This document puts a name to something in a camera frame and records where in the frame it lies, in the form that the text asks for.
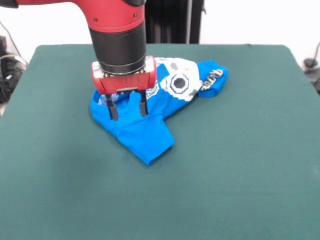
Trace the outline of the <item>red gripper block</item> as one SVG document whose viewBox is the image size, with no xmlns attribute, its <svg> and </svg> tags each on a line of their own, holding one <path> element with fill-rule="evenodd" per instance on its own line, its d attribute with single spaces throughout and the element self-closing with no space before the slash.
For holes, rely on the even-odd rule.
<svg viewBox="0 0 320 240">
<path fill-rule="evenodd" d="M 117 106 L 112 100 L 111 94 L 118 94 L 127 91 L 139 91 L 139 110 L 142 117 L 148 115 L 147 89 L 155 86 L 157 77 L 156 61 L 153 56 L 146 56 L 145 63 L 139 71 L 127 75 L 109 75 L 103 72 L 99 62 L 91 65 L 93 83 L 101 95 L 106 96 L 106 103 L 110 119 L 118 121 Z"/>
</svg>

